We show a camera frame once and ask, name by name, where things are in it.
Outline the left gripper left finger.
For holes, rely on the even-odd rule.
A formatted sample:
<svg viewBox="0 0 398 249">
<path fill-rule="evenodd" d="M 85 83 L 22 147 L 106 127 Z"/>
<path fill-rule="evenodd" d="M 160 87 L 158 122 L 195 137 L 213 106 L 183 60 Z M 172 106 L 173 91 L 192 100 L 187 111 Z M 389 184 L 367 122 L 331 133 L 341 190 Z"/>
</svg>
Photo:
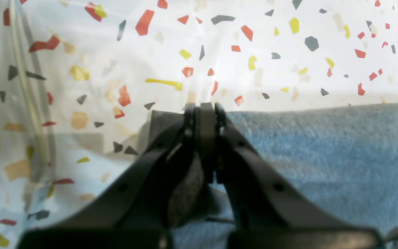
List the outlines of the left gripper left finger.
<svg viewBox="0 0 398 249">
<path fill-rule="evenodd" d="M 211 103 L 185 113 L 96 200 L 52 227 L 24 234 L 19 249 L 171 249 L 168 206 L 190 167 L 213 181 L 216 114 Z"/>
</svg>

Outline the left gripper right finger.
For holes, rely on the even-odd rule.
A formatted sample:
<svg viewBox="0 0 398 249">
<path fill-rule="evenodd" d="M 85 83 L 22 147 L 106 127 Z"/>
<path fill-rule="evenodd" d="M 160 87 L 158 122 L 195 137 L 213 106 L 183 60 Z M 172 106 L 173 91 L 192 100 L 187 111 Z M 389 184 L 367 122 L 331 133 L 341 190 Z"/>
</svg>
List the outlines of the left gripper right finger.
<svg viewBox="0 0 398 249">
<path fill-rule="evenodd" d="M 343 222 L 304 197 L 270 166 L 215 104 L 218 183 L 236 222 L 228 249 L 376 249 L 377 230 Z"/>
</svg>

